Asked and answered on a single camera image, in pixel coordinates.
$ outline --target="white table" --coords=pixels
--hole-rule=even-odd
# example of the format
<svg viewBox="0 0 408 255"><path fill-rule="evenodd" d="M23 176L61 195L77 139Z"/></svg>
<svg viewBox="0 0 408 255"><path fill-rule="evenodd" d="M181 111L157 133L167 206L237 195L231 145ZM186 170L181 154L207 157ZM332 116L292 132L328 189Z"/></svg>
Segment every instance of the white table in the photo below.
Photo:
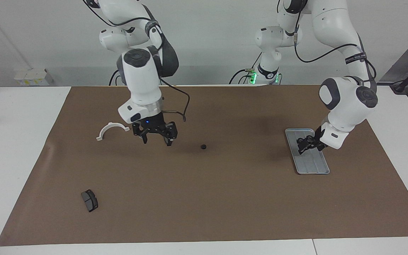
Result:
<svg viewBox="0 0 408 255"><path fill-rule="evenodd" d="M0 234L70 87L0 87ZM408 98L379 87L369 124L408 189ZM0 247L0 254L402 255L408 237Z"/></svg>

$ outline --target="black clamp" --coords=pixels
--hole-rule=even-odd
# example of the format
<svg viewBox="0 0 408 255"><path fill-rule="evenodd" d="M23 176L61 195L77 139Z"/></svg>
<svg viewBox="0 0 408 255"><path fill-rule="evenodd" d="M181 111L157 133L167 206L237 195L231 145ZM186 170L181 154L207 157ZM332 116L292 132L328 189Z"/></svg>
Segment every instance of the black clamp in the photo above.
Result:
<svg viewBox="0 0 408 255"><path fill-rule="evenodd" d="M328 145L324 144L321 142L321 137L324 135L324 131L321 131L322 127L319 126L318 129L316 129L316 133L313 136L307 136L305 138L299 138L297 139L297 144L298 144L298 153L300 155L303 154L303 152L309 150L309 149L314 149L317 148L319 151L322 151L323 149L327 148Z"/></svg>
<svg viewBox="0 0 408 255"><path fill-rule="evenodd" d="M97 198L95 197L95 194L94 192L92 192L92 190L82 192L81 197L83 198L84 203L86 204L86 208L89 212L98 208Z"/></svg>
<svg viewBox="0 0 408 255"><path fill-rule="evenodd" d="M144 27L144 32L147 34L147 37L150 37L151 29L155 26L159 26L160 24L156 20L149 21L146 26Z"/></svg>

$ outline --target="black cable clamp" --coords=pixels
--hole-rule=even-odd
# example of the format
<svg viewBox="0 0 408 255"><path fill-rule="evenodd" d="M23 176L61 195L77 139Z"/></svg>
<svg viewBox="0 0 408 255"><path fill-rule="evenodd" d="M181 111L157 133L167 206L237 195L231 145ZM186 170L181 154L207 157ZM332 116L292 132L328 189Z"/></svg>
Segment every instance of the black cable clamp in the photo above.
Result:
<svg viewBox="0 0 408 255"><path fill-rule="evenodd" d="M349 63L355 62L357 60L364 60L364 59L367 59L367 58L368 57L366 57L366 52L362 52L362 53L358 53L358 54L355 54L355 55L353 55L351 57L346 58L345 61L346 61L346 64L349 64Z"/></svg>
<svg viewBox="0 0 408 255"><path fill-rule="evenodd" d="M309 149L317 148L318 151L322 151L327 148L328 145L321 142L321 137L324 135L325 130L322 130L322 126L316 129L316 133L313 136L307 136L305 138L297 139L298 153L302 155Z"/></svg>
<svg viewBox="0 0 408 255"><path fill-rule="evenodd" d="M261 64L259 64L257 66L257 69L258 69L259 73L262 74L266 79L273 79L275 77L275 75L278 73L278 70L279 70L279 68L277 68L275 71L269 72L269 71L265 70L264 68L262 68Z"/></svg>
<svg viewBox="0 0 408 255"><path fill-rule="evenodd" d="M160 24L158 23L158 21L151 20L147 22L146 26L144 27L144 32L147 34L148 37L149 37L149 33L151 32L151 29L154 28L155 26L160 27Z"/></svg>

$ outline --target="green light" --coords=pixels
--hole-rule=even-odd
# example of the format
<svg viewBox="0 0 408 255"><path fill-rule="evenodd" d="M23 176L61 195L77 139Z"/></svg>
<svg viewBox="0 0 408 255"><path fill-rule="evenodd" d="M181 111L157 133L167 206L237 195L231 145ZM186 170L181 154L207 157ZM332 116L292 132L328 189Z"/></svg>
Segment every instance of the green light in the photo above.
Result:
<svg viewBox="0 0 408 255"><path fill-rule="evenodd" d="M251 76L251 79L250 79L250 83L255 84L256 83L256 78L257 78L257 74L253 73L253 75Z"/></svg>

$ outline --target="black round object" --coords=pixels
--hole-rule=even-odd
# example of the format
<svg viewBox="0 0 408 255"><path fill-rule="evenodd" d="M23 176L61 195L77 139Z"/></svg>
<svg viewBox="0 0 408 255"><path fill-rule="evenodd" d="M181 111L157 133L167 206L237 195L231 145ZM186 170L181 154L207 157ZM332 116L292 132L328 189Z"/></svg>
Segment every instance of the black round object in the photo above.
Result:
<svg viewBox="0 0 408 255"><path fill-rule="evenodd" d="M124 61L134 67L143 67L151 59L151 54L147 50L134 49L125 53Z"/></svg>
<svg viewBox="0 0 408 255"><path fill-rule="evenodd" d="M357 88L356 94L360 102L366 105L366 107L374 108L377 105L377 95L372 89L360 86Z"/></svg>

